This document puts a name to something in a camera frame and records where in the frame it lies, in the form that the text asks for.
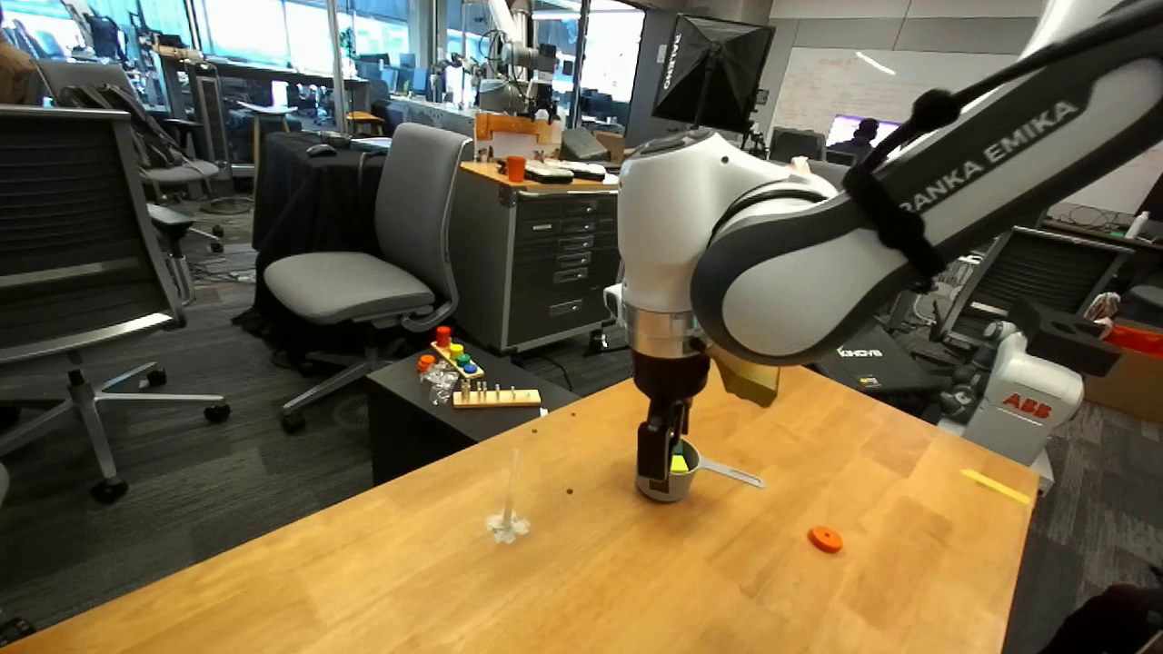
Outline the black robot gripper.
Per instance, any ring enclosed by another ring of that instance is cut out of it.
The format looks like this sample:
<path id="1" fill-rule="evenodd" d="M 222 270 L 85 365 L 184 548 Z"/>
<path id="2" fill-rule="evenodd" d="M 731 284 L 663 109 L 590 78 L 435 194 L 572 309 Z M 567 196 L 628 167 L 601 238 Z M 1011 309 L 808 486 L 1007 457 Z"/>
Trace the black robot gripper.
<path id="1" fill-rule="evenodd" d="M 663 480 L 664 464 L 676 470 L 688 463 L 688 430 L 691 430 L 691 399 L 707 388 L 708 359 L 707 356 L 633 356 L 633 383 L 652 405 L 652 419 L 636 433 L 636 476 Z"/>

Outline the white ABB robot base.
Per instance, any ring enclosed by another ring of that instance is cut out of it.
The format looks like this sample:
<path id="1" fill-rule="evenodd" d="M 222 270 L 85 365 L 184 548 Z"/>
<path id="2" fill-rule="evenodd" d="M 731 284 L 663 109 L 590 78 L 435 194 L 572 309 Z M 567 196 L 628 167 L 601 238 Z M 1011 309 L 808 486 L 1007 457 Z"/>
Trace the white ABB robot base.
<path id="1" fill-rule="evenodd" d="M 966 440 L 1020 464 L 1034 464 L 1052 433 L 1082 405 L 1082 378 L 1071 366 L 1034 356 L 1030 339 L 1005 324 L 986 393 L 966 422 Z"/>

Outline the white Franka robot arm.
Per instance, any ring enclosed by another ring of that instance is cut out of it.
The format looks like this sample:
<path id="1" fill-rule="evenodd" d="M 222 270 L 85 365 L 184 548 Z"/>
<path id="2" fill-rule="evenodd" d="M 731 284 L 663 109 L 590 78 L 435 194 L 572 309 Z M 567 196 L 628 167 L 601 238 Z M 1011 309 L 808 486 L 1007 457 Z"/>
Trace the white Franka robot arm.
<path id="1" fill-rule="evenodd" d="M 696 483 L 691 405 L 708 378 L 767 405 L 782 365 L 859 330 L 896 292 L 1163 137 L 1163 0 L 1048 0 L 1020 58 L 926 92 L 840 181 L 715 130 L 621 167 L 618 253 L 633 383 L 648 395 L 636 492 Z"/>

